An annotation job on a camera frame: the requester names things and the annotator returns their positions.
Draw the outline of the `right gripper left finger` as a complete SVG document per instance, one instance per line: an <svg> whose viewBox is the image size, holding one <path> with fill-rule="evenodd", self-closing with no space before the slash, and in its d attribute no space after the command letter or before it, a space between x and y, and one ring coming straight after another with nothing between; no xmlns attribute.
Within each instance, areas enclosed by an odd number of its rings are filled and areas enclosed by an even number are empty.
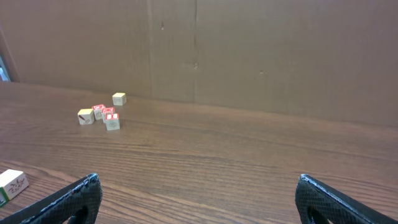
<svg viewBox="0 0 398 224"><path fill-rule="evenodd" d="M103 191L92 173L1 220L1 224L94 224Z"/></svg>

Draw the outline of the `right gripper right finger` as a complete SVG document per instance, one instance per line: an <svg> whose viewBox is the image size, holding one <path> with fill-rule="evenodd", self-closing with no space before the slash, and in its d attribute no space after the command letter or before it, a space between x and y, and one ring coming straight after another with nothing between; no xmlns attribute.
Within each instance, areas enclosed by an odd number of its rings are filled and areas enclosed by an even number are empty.
<svg viewBox="0 0 398 224"><path fill-rule="evenodd" d="M302 174L298 179L295 204L302 223L397 224L397 220L308 174Z"/></svg>

